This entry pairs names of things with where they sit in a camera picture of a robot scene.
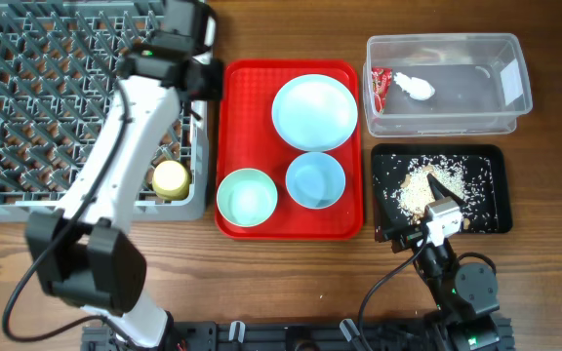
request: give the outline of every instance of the dish rack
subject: dish rack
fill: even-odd
[[[100,133],[119,59],[149,40],[162,18],[161,0],[0,1],[0,221],[55,208]],[[134,220],[204,213],[207,103],[195,102],[193,110],[203,121],[181,116],[167,131],[140,186]],[[151,189],[154,167],[166,159],[191,170],[184,200],[163,201]]]

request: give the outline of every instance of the clear plastic bin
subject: clear plastic bin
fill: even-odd
[[[422,78],[435,95],[414,100],[392,82],[379,113],[373,67]],[[374,36],[363,70],[364,108],[374,137],[507,134],[533,108],[526,63],[512,34]]]

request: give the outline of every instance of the red tray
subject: red tray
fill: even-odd
[[[242,228],[226,221],[216,208],[216,226],[233,239],[344,240],[363,225],[363,176],[359,123],[342,146],[329,152],[346,174],[341,198],[324,210],[309,210],[292,200],[285,187],[288,167],[303,151],[279,136],[272,125],[272,102],[290,80],[304,74],[323,74],[342,82],[357,99],[357,74],[340,60],[239,60],[224,75],[221,104],[217,188],[235,170],[255,168],[277,185],[278,202],[264,223]]]

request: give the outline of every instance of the white bowl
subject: white bowl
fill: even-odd
[[[320,210],[340,199],[346,187],[346,176],[332,156],[307,152],[290,164],[285,174],[285,186],[299,205]]]
[[[272,123],[295,148],[328,151],[347,141],[357,127],[357,102],[339,81],[320,74],[303,75],[277,93]]]
[[[216,203],[221,215],[233,225],[252,227],[264,223],[277,206],[274,181],[260,170],[241,169],[226,176]]]

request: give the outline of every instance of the table surface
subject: table surface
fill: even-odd
[[[211,1],[219,15],[217,56],[343,59],[359,72],[372,35],[511,32],[526,58],[533,111],[507,136],[378,139],[363,111],[364,163],[381,142],[492,143],[504,153],[513,229],[506,235],[461,235],[458,253],[477,251],[499,268],[501,312],[512,318],[521,350],[562,349],[562,1]],[[211,124],[216,125],[216,117]],[[214,168],[215,159],[210,160]],[[131,239],[148,262],[146,287],[179,321],[338,321],[356,316],[366,291],[408,257],[373,239],[372,195],[365,169],[366,223],[341,243],[234,242],[213,222],[214,206],[191,222],[136,223]],[[30,263],[23,224],[0,223],[0,319]],[[372,299],[370,318],[413,317],[434,308],[413,269]],[[18,333],[50,330],[81,311],[45,297],[34,280],[13,317]],[[80,331],[40,345],[7,341],[0,350],[79,350]]]

